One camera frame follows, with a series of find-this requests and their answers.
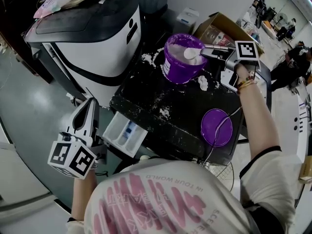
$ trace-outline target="appliance lid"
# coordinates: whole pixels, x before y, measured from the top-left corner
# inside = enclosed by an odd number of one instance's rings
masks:
[[[99,42],[116,35],[138,9],[137,0],[87,0],[37,20],[27,42]]]

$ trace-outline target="white spoon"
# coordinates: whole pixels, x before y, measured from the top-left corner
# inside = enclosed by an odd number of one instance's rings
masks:
[[[200,51],[201,49],[187,48],[186,50],[184,50],[184,57],[187,60],[192,60],[200,55]]]

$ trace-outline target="purple lid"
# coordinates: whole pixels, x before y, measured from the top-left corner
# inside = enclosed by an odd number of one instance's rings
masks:
[[[211,109],[205,114],[201,121],[201,135],[210,145],[214,144],[216,128],[227,116],[221,109]],[[220,127],[214,146],[220,147],[227,144],[232,137],[232,132],[232,121],[228,118]]]

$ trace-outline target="white t-shirt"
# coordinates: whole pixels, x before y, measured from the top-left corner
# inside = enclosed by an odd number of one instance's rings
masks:
[[[100,183],[68,234],[287,233],[294,200],[281,156],[262,152],[241,172],[241,202],[195,163],[145,160]]]

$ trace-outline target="pink plastic bag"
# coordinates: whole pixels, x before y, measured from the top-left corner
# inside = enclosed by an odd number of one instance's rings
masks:
[[[49,14],[59,11],[70,1],[71,0],[46,0],[44,4],[35,12],[34,18],[43,18]]]

